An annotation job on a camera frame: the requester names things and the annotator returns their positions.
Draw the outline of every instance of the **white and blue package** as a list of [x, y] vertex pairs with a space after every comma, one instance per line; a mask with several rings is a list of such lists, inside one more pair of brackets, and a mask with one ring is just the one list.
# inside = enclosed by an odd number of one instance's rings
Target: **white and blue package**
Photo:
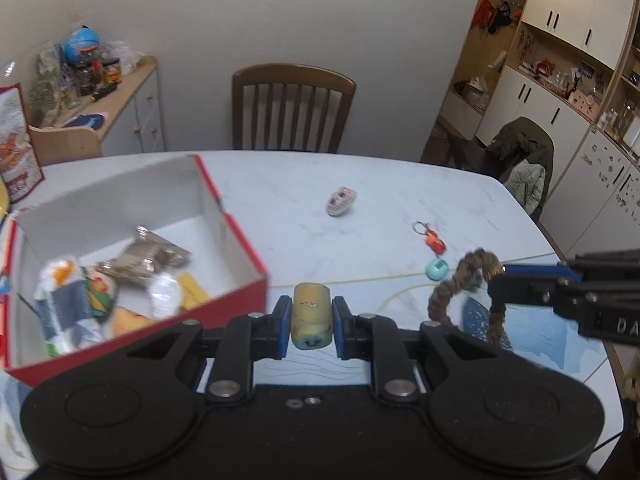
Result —
[[81, 267], [73, 256], [62, 256], [45, 265], [34, 299], [50, 356], [70, 354], [102, 341]]

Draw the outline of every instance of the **light blue round object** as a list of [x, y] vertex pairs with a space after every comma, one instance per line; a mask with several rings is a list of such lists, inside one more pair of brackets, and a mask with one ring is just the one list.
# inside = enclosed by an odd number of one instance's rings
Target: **light blue round object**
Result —
[[429, 264], [424, 268], [424, 272], [427, 273], [427, 277], [434, 282], [439, 282], [449, 272], [449, 264], [442, 258], [436, 258], [431, 260]]
[[98, 46], [98, 35], [90, 28], [79, 28], [65, 41], [66, 61], [74, 64], [80, 61], [80, 51], [84, 48]]

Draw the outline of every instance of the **marble tabletop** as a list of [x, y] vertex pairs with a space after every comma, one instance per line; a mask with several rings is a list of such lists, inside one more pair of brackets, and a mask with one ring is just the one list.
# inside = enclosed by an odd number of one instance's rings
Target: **marble tabletop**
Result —
[[[180, 153], [96, 158], [44, 168], [45, 180], [19, 206], [105, 177], [165, 160]], [[558, 259], [545, 237], [498, 181], [450, 168], [347, 155], [291, 152], [200, 152], [224, 207], [251, 240], [270, 272], [268, 308], [299, 282], [320, 282], [342, 295], [354, 313], [379, 312], [402, 328], [426, 319], [434, 283], [424, 266], [434, 254], [411, 228], [428, 222], [447, 243], [451, 266], [468, 251], [483, 247], [502, 262], [552, 264]], [[353, 208], [339, 218], [324, 211], [340, 186], [356, 190]], [[465, 296], [450, 312], [462, 320]], [[475, 298], [487, 306], [482, 290]], [[580, 338], [575, 327], [549, 309], [513, 309], [506, 331], [514, 351], [589, 385], [606, 410], [604, 442], [622, 429], [622, 412], [604, 348]], [[559, 349], [548, 351], [547, 348]], [[335, 349], [302, 352], [292, 345], [283, 362], [256, 365], [257, 383], [363, 383], [362, 362], [341, 362]], [[598, 470], [614, 440], [594, 453]], [[9, 478], [20, 478], [8, 471]]]

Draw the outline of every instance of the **red box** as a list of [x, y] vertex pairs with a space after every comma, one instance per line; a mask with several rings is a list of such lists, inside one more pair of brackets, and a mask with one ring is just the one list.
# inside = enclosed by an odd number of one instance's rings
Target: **red box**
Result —
[[[191, 251], [190, 272], [212, 298], [169, 320], [50, 358], [33, 293], [40, 269], [72, 254], [81, 264], [116, 256], [143, 225]], [[205, 328], [226, 325], [234, 316], [264, 312], [267, 271], [220, 195], [199, 156], [179, 156], [85, 186], [9, 219], [6, 275], [11, 289], [0, 299], [3, 315], [0, 358], [7, 373], [29, 386], [130, 344], [183, 319]], [[150, 316], [143, 288], [118, 280], [116, 305]]]

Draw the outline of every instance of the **cabinet handle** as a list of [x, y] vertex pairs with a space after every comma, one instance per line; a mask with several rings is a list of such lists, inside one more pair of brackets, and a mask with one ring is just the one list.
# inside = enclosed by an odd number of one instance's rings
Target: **cabinet handle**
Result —
[[615, 184], [618, 181], [623, 171], [625, 171], [625, 168], [624, 167], [620, 168], [620, 171], [618, 172], [618, 176], [613, 180], [612, 184]]
[[625, 183], [624, 183], [622, 186], [620, 186], [620, 189], [621, 189], [621, 190], [622, 190], [622, 189], [624, 189], [624, 187], [626, 186], [626, 183], [627, 183], [627, 182], [629, 182], [629, 179], [630, 179], [630, 178], [631, 178], [631, 173], [629, 173], [629, 174], [626, 176]]

